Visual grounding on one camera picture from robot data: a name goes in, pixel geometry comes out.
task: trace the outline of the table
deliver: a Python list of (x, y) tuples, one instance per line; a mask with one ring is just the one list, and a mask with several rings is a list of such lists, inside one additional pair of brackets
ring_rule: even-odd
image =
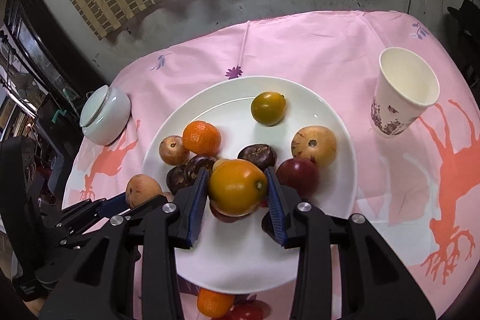
[[(438, 104), (407, 131), (383, 139), (371, 129), (369, 115), (378, 57), (391, 46), (423, 57), (438, 76), (441, 93)], [(208, 86), (247, 75), (296, 81), (337, 111), (358, 160), (355, 212), (396, 251), (439, 317), (480, 259), (480, 115), (446, 51), (406, 14), (310, 12), (248, 21), (136, 60), (113, 82), (130, 97), (133, 118), (111, 146), (84, 139), (63, 206), (124, 192), (141, 171), (155, 133), (177, 107)], [(182, 290), (196, 292), (184, 281)], [(256, 299), (270, 306), (269, 318), (288, 319), (293, 291), (289, 283), (257, 293)], [(337, 318), (341, 292), (335, 273), (333, 293)], [(182, 293), (182, 301), (187, 320), (203, 318), (194, 295)], [(136, 314), (139, 306), (136, 300)]]

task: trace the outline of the plate rim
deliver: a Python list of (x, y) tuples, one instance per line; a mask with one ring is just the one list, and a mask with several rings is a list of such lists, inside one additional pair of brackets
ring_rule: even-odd
[[(285, 81), (287, 83), (292, 83), (292, 84), (295, 84), (297, 85), (298, 87), (300, 88), (303, 88), (307, 91), (309, 91), (310, 93), (312, 93), (315, 97), (317, 97), (323, 104), (325, 104), (332, 112), (333, 114), (337, 117), (338, 121), (340, 122), (340, 126), (342, 127), (345, 135), (346, 135), (346, 140), (347, 140), (347, 143), (348, 145), (350, 146), (350, 149), (352, 151), (352, 158), (353, 158), (353, 189), (352, 189), (352, 197), (350, 199), (350, 204), (348, 205), (348, 210), (349, 210), (349, 215), (351, 215), (353, 213), (353, 210), (354, 210), (354, 207), (355, 207), (355, 202), (357, 200), (357, 194), (358, 194), (358, 161), (357, 161), (357, 154), (356, 154), (356, 151), (355, 151), (355, 146), (354, 146), (354, 143), (353, 143), (353, 140), (350, 136), (350, 132), (349, 130), (347, 129), (343, 119), (340, 117), (340, 115), (336, 112), (335, 109), (333, 109), (333, 107), (324, 99), (322, 98), (319, 94), (317, 94), (315, 91), (311, 90), (310, 88), (298, 83), (298, 82), (295, 82), (293, 80), (289, 80), (289, 79), (285, 79), (283, 77), (278, 77), (278, 76), (268, 76), (268, 75), (250, 75), (250, 76), (240, 76), (240, 77), (236, 77), (234, 79), (228, 79), (228, 80), (223, 80), (221, 82), (218, 82), (218, 83), (215, 83), (211, 86), (208, 86), (206, 88), (204, 88), (203, 90), (199, 91), (198, 93), (196, 93), (195, 95), (193, 95), (192, 97), (190, 97), (189, 99), (187, 99), (185, 102), (183, 102), (179, 107), (177, 107), (166, 119), (165, 121), (162, 123), (162, 125), (158, 128), (157, 132), (155, 133), (155, 135), (153, 136), (151, 142), (150, 142), (150, 145), (145, 153), (145, 156), (143, 157), (143, 162), (142, 162), (142, 168), (141, 168), (141, 172), (143, 173), (144, 170), (145, 170), (145, 161), (146, 161), (146, 158), (147, 156), (150, 155), (150, 151), (154, 148), (154, 140), (157, 138), (158, 136), (158, 133), (162, 130), (162, 127), (164, 126), (164, 124), (169, 121), (169, 119), (174, 116), (174, 114), (176, 114), (177, 111), (179, 111), (182, 107), (184, 107), (184, 105), (186, 105), (186, 103), (188, 103), (189, 101), (191, 101), (192, 99), (196, 98), (198, 95), (202, 94), (203, 92), (207, 91), (207, 90), (210, 90), (211, 88), (214, 88), (214, 87), (217, 87), (219, 85), (222, 85), (222, 84), (225, 84), (225, 83), (231, 83), (231, 82), (234, 82), (236, 80), (239, 80), (239, 79), (262, 79), (262, 78), (268, 78), (268, 79), (277, 79), (277, 80), (281, 80), (281, 81)], [(200, 287), (204, 287), (204, 286), (201, 286), (201, 284), (199, 285), (198, 283), (196, 282), (192, 282), (190, 281), (191, 283), (197, 285), (197, 286), (200, 286)], [(272, 288), (275, 288), (276, 286), (271, 286), (270, 288), (267, 288), (267, 289), (263, 289), (261, 291), (265, 291), (265, 290), (270, 290)], [(230, 291), (222, 291), (222, 293), (227, 293), (227, 294), (244, 294), (244, 293), (238, 293), (237, 291), (235, 293), (231, 293)]]

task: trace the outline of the orange fruit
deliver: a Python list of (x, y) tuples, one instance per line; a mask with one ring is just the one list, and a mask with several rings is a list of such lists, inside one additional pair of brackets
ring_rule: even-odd
[(253, 163), (228, 160), (210, 176), (208, 197), (213, 207), (225, 216), (251, 213), (267, 194), (267, 177)]
[(214, 319), (225, 316), (233, 305), (235, 295), (212, 292), (200, 288), (197, 297), (197, 308), (201, 314)]
[(215, 156), (220, 149), (222, 135), (205, 121), (190, 122), (183, 130), (183, 146), (197, 155)]

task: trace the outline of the cup rim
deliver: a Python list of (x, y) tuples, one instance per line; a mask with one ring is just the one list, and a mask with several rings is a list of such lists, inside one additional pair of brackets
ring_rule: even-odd
[[(387, 75), (385, 75), (385, 72), (382, 68), (382, 55), (385, 51), (388, 51), (389, 49), (400, 49), (402, 51), (405, 51), (405, 52), (410, 52), (412, 53), (414, 56), (416, 56), (417, 58), (419, 58), (419, 60), (421, 60), (423, 63), (425, 63), (425, 65), (428, 67), (428, 69), (430, 70), (430, 72), (432, 73), (432, 75), (435, 77), (435, 81), (437, 82), (437, 96), (436, 98), (433, 100), (433, 102), (431, 103), (420, 103), (416, 100), (413, 100), (409, 97), (407, 97), (405, 94), (401, 93), (400, 91), (398, 91), (398, 89), (392, 84), (392, 82), (388, 79)], [(417, 53), (409, 50), (409, 49), (406, 49), (406, 48), (402, 48), (402, 47), (398, 47), (398, 46), (391, 46), (391, 47), (388, 47), (388, 48), (385, 48), (382, 53), (380, 53), (380, 56), (378, 57), (378, 64), (380, 65), (380, 71), (383, 75), (383, 77), (385, 78), (385, 80), (387, 81), (387, 83), (390, 85), (391, 88), (393, 88), (393, 90), (395, 90), (403, 99), (407, 100), (408, 102), (412, 103), (413, 105), (416, 105), (416, 106), (420, 106), (420, 107), (424, 107), (424, 108), (428, 108), (428, 107), (431, 107), (433, 106), (439, 99), (440, 97), (440, 83), (438, 81), (438, 78), (437, 78), (437, 74), (435, 74), (434, 70), (432, 69), (432, 67), (430, 67), (430, 64), (428, 64), (425, 59), (423, 57), (421, 57), (420, 55), (418, 55)]]

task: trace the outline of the jar lid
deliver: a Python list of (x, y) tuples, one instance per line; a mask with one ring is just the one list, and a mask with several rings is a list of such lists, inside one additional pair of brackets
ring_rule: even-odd
[(105, 85), (96, 90), (90, 98), (87, 99), (80, 114), (80, 127), (87, 127), (90, 125), (102, 106), (106, 95), (109, 91), (109, 86)]

